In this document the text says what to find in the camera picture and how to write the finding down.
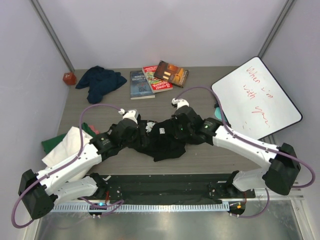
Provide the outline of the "red cover book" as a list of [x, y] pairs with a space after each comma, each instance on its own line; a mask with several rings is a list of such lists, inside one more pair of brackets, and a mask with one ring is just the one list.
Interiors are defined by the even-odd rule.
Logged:
[[147, 82], [152, 90], [152, 92], [160, 93], [160, 92], [166, 92], [173, 89], [173, 85], [169, 83], [168, 81], [159, 79], [154, 76], [154, 73], [157, 70], [157, 65], [151, 65], [151, 66], [144, 66], [142, 67], [142, 72], [147, 79]]

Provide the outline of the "white dry-erase board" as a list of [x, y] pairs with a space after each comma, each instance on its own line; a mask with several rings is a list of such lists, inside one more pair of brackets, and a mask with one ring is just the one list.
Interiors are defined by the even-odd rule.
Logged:
[[303, 119], [302, 113], [258, 56], [213, 83], [211, 89], [231, 128], [256, 140]]

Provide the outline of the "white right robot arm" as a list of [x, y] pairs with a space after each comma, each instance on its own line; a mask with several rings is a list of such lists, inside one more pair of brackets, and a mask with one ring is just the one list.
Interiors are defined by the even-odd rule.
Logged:
[[231, 174], [225, 186], [230, 197], [236, 198], [258, 188], [268, 188], [283, 196], [290, 193], [301, 170], [300, 164], [292, 159], [296, 154], [291, 145], [277, 146], [247, 136], [240, 140], [235, 136], [236, 132], [228, 132], [221, 121], [211, 117], [202, 119], [187, 104], [175, 103], [173, 106], [176, 110], [171, 120], [178, 140], [191, 145], [206, 143], [225, 148], [259, 165], [255, 170]]

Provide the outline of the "black t shirt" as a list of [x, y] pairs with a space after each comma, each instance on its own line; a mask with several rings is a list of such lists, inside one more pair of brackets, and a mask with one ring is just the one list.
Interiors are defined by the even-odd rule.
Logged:
[[142, 121], [146, 121], [145, 129], [149, 140], [147, 147], [122, 147], [116, 145], [110, 140], [110, 127], [108, 132], [96, 136], [97, 142], [94, 144], [102, 160], [117, 155], [119, 151], [125, 148], [150, 156], [154, 162], [177, 159], [185, 154], [186, 143], [175, 138], [173, 122], [170, 119], [162, 122]]

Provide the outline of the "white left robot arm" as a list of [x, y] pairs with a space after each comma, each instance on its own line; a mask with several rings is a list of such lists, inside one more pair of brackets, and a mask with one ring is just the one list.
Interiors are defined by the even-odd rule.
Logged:
[[33, 172], [25, 171], [18, 189], [19, 201], [23, 203], [32, 220], [47, 215], [56, 205], [80, 197], [102, 199], [107, 192], [107, 184], [97, 173], [79, 180], [71, 179], [106, 159], [116, 156], [124, 148], [145, 145], [148, 134], [145, 120], [124, 118], [113, 124], [108, 131], [95, 135], [89, 143], [52, 167]]

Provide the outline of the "dark cover paperback book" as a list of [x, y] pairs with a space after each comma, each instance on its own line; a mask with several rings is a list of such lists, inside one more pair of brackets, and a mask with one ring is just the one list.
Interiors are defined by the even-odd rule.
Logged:
[[183, 88], [189, 75], [189, 70], [178, 67], [174, 64], [160, 61], [153, 76], [155, 78], [167, 81], [174, 86]]

